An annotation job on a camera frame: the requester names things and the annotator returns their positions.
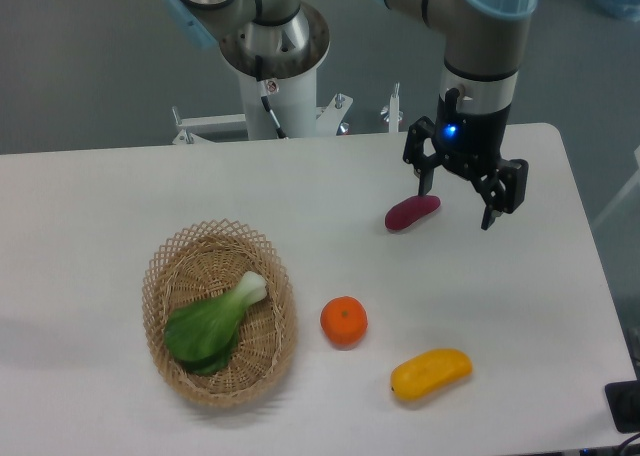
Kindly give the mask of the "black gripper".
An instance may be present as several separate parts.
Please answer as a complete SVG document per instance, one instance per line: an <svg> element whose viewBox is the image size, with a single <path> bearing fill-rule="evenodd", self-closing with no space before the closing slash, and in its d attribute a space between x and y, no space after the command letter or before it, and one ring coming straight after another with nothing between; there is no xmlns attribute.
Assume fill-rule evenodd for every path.
<svg viewBox="0 0 640 456"><path fill-rule="evenodd" d="M436 123L421 117L408 129L403 161L418 178L418 196L432 189L434 169L442 166L471 182L485 209L481 229L488 230L502 214L512 214L525 199L529 164L524 159L505 160L501 144L511 105L500 111L471 114L458 110L462 93L446 91L437 108ZM435 153L425 153L432 141Z"/></svg>

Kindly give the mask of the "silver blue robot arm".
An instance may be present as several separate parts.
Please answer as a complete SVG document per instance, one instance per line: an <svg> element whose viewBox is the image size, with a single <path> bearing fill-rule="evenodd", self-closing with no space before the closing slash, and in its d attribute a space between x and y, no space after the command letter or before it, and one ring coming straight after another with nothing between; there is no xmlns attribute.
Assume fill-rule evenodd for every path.
<svg viewBox="0 0 640 456"><path fill-rule="evenodd" d="M316 70L328 53L323 16L302 0L163 0L197 45L217 46L237 74L252 140L318 136L331 130L316 109ZM529 166L501 145L537 0L377 0L445 38L437 113L407 131L404 161L417 193L392 207L401 231L434 212L437 168L469 181L482 197L482 227L523 202Z"/></svg>

